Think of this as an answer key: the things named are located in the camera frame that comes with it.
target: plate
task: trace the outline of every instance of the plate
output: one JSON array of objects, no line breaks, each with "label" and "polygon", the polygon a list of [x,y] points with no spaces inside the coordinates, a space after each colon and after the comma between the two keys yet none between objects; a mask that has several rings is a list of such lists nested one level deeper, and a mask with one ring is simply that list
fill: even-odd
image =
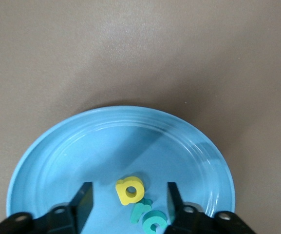
[{"label": "plate", "polygon": [[143,181],[152,209],[165,215],[168,181],[209,216],[235,209],[229,168],[203,133],[162,111],[113,106],[70,117],[30,146],[10,181],[7,215],[42,216],[92,181],[94,208],[82,233],[141,234],[142,221],[130,223],[133,205],[121,205],[115,190],[117,180],[128,176]]}]

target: blue plate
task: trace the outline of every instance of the blue plate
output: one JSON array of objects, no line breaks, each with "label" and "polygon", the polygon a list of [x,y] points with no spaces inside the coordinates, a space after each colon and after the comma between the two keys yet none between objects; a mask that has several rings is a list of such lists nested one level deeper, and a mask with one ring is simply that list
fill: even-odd
[{"label": "blue plate", "polygon": [[168,181],[209,216],[235,209],[229,168],[204,134],[165,112],[114,106],[68,118],[31,145],[12,176],[7,215],[42,216],[92,181],[94,208],[82,233],[143,233],[141,220],[130,223],[133,205],[121,205],[115,190],[116,181],[128,176],[143,180],[152,209],[166,215]]}]

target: beige table surface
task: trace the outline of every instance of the beige table surface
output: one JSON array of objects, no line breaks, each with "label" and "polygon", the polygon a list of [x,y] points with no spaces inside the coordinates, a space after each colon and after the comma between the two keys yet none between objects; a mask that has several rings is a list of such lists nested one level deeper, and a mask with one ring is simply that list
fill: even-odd
[{"label": "beige table surface", "polygon": [[236,213],[281,234],[281,1],[0,0],[0,221],[30,144],[108,105],[199,128],[230,166]]}]

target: green object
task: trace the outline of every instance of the green object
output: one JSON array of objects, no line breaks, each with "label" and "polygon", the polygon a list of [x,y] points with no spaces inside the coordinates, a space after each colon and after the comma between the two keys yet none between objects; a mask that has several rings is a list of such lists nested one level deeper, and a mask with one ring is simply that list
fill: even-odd
[{"label": "green object", "polygon": [[141,199],[134,205],[131,212],[131,223],[138,223],[141,215],[152,209],[152,201],[150,199]]},{"label": "green object", "polygon": [[168,226],[167,218],[161,211],[150,211],[145,214],[142,221],[142,228],[146,234],[156,234],[156,225],[161,228]]}]

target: yellow foam letter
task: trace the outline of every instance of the yellow foam letter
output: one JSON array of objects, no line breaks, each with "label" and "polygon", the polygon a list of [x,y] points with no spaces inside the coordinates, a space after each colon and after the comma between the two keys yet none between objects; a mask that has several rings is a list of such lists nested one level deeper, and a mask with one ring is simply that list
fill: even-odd
[{"label": "yellow foam letter", "polygon": [[[127,189],[134,187],[136,192],[130,193]],[[119,179],[115,185],[116,192],[122,205],[127,206],[130,203],[140,201],[145,195],[144,184],[138,177],[130,176],[125,179]]]}]

